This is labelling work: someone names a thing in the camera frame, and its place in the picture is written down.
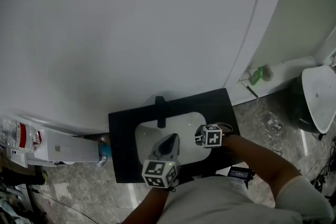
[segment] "marble floor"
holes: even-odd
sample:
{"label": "marble floor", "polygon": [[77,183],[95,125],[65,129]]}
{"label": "marble floor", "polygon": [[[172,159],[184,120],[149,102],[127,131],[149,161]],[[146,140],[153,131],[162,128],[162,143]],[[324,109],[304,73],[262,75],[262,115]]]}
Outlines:
{"label": "marble floor", "polygon": [[[283,108],[285,100],[286,92],[281,91],[235,106],[241,136],[276,151],[312,180],[327,162],[330,145],[336,135],[336,121],[320,142],[311,133],[291,125]],[[277,129],[269,122],[282,128]],[[122,222],[149,191],[144,184],[118,184],[112,161],[100,168],[84,163],[46,168],[46,171],[47,185],[36,187],[41,193],[84,212],[100,224]],[[336,180],[331,178],[330,182],[331,186],[325,188],[329,191],[333,190]],[[255,202],[274,206],[268,185],[257,176],[249,183],[249,192]],[[50,223],[93,223],[41,194],[34,194],[34,198],[42,211],[47,213]]]}

